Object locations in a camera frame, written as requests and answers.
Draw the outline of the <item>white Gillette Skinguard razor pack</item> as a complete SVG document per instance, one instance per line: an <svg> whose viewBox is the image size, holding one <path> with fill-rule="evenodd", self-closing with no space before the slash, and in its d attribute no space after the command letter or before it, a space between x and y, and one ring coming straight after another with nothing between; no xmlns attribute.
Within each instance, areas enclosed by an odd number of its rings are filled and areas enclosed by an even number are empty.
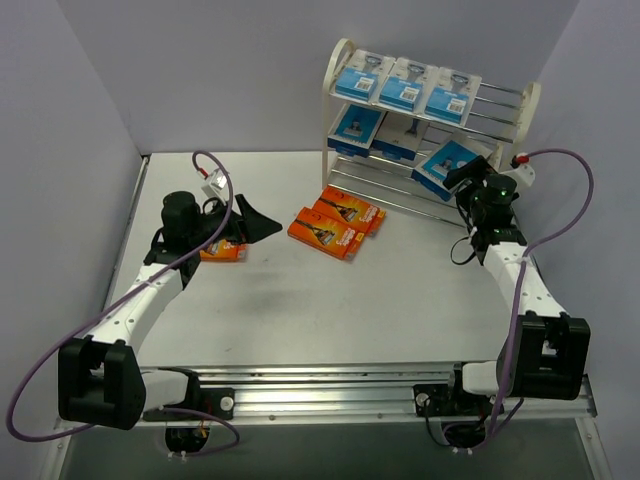
<svg viewBox="0 0 640 480"><path fill-rule="evenodd" d="M480 75L440 67L426 102L425 115L457 126L464 126L481 82Z"/></svg>

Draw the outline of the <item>grey Harry's box blue razor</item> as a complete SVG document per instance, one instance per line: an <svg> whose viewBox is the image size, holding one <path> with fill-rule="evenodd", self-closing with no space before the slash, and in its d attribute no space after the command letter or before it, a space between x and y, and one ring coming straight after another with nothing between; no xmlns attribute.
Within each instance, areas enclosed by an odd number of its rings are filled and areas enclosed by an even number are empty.
<svg viewBox="0 0 640 480"><path fill-rule="evenodd" d="M416 164L417 152L429 122L388 112L374 136L370 149L384 158L406 166Z"/></svg>

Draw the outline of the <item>clear Gillette blister pack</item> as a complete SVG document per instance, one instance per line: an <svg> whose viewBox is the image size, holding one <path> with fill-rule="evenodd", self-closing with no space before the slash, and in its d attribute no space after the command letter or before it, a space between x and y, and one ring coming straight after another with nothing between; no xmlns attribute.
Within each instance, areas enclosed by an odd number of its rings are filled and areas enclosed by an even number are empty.
<svg viewBox="0 0 640 480"><path fill-rule="evenodd" d="M378 103L415 113L423 97L430 93L439 68L406 57L396 60L378 97Z"/></svg>
<svg viewBox="0 0 640 480"><path fill-rule="evenodd" d="M343 97L370 102L390 73L396 59L357 49L339 74L334 91Z"/></svg>

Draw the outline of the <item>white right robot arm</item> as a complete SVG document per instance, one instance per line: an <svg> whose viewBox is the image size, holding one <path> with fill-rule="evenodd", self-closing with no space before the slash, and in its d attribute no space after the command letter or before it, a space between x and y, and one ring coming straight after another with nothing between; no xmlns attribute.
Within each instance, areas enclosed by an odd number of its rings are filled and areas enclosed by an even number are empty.
<svg viewBox="0 0 640 480"><path fill-rule="evenodd" d="M473 259L496 281L511 311L497 360L466 363L461 377L445 386L445 403L459 413L475 406L480 395L573 400L581 390L590 327L554 299L532 261L533 247L515 223L512 204L534 171L527 156L512 166L499 173L477 156L444 181L457 190Z"/></svg>

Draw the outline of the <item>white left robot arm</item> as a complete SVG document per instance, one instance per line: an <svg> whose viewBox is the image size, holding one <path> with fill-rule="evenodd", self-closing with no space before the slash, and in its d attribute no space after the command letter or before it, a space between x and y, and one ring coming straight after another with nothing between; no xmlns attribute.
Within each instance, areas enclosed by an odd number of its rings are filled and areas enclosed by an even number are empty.
<svg viewBox="0 0 640 480"><path fill-rule="evenodd" d="M196 374L181 367L143 369L140 347L194 277L205 247L220 240L254 244L282 229L241 194L233 202L214 199L204 211L193 194L173 192L163 199L161 220L134 283L113 311L58 350L58 410L64 420L129 430L156 411L194 417L203 405Z"/></svg>

